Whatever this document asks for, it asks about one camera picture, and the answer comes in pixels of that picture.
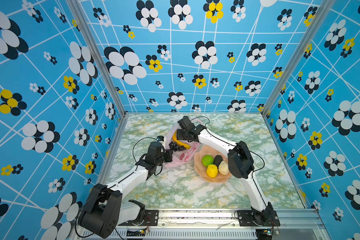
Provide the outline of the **pink scalloped plastic plate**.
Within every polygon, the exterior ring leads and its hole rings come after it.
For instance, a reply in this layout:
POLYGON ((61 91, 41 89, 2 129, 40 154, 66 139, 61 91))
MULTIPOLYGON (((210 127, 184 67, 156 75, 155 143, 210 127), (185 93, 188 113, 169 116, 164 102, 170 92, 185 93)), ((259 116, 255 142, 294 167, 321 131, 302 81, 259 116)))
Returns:
POLYGON ((206 182, 223 184, 232 176, 227 157, 207 145, 195 153, 194 160, 195 171, 206 182))

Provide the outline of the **pink plastic bag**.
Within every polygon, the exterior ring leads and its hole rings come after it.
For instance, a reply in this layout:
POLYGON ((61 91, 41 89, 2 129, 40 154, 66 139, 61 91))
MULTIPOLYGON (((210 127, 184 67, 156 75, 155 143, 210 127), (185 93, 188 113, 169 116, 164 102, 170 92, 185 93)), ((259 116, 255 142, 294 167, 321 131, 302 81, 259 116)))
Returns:
POLYGON ((170 149, 172 153, 172 162, 164 163, 164 166, 169 168, 176 168, 182 164, 189 162, 199 148, 200 143, 188 142, 187 140, 179 140, 177 137, 177 130, 180 130, 179 125, 173 127, 165 136, 165 149, 170 149))

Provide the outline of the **yellow fake lemon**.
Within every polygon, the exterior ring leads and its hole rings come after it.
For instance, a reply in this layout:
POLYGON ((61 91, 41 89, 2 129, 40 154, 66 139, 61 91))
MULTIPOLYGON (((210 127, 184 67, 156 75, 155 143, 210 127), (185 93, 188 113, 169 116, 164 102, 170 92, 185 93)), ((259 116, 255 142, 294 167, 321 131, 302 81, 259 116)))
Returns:
POLYGON ((206 174, 209 178, 215 178, 218 175, 218 167, 213 165, 209 165, 206 170, 206 174))

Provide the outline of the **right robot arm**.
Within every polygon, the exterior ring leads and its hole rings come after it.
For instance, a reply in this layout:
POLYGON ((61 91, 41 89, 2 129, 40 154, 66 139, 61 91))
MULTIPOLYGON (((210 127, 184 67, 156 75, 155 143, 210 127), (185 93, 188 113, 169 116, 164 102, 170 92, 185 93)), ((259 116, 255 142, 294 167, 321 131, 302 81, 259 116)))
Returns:
POLYGON ((180 129, 177 132, 177 139, 207 145, 228 158, 229 172, 241 180, 250 198, 254 222, 259 226, 264 226, 268 222, 274 223, 274 208, 258 184, 253 152, 249 150, 247 144, 243 141, 233 142, 224 139, 201 124, 196 126, 187 116, 180 119, 178 124, 180 129))

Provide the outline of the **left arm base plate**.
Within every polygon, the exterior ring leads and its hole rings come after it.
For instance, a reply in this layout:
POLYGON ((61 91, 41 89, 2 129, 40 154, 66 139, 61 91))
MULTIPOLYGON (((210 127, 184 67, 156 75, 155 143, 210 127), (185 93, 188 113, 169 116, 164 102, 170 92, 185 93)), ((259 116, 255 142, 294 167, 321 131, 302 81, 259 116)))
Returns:
POLYGON ((159 220, 159 210, 144 210, 135 220, 119 223, 118 226, 157 226, 159 220))

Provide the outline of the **green fake lime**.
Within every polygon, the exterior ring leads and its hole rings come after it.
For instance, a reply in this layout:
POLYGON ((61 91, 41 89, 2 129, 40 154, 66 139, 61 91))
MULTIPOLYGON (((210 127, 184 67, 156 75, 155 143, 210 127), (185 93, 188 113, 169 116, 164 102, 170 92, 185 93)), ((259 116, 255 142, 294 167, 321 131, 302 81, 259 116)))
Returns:
POLYGON ((214 158, 211 155, 204 155, 202 157, 202 164, 205 167, 208 167, 209 165, 213 165, 214 164, 214 158))

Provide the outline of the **dark fake avocado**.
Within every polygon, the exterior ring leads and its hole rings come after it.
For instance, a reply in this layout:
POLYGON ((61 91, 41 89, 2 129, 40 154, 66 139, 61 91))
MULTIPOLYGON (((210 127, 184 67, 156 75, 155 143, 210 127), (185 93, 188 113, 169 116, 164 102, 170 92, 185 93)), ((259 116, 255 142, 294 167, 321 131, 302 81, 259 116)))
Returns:
POLYGON ((219 165, 221 164, 221 162, 223 162, 223 157, 221 155, 216 155, 214 158, 214 165, 219 167, 219 165))

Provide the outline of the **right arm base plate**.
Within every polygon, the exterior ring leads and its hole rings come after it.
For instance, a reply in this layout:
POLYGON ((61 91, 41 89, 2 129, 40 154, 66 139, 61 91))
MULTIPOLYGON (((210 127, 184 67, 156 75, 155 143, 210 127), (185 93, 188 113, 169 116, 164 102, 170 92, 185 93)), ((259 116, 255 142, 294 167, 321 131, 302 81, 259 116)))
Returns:
POLYGON ((280 219, 276 211, 265 210, 262 212, 252 210, 237 210, 234 217, 239 221, 241 227, 279 227, 280 219))

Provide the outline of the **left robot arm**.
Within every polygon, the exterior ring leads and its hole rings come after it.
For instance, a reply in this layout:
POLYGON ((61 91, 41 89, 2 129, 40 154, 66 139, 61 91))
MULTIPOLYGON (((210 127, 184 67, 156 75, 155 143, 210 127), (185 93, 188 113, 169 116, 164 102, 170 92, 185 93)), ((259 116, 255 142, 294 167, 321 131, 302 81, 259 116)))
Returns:
POLYGON ((157 167, 172 161, 171 149, 165 149, 159 141, 151 142, 148 152, 143 154, 135 162, 135 166, 119 180, 108 185, 95 185, 75 218, 74 229, 81 226, 92 232, 87 237, 98 235, 106 239, 121 223, 128 221, 142 223, 145 205, 135 200, 123 205, 123 198, 139 184, 157 175, 157 167))

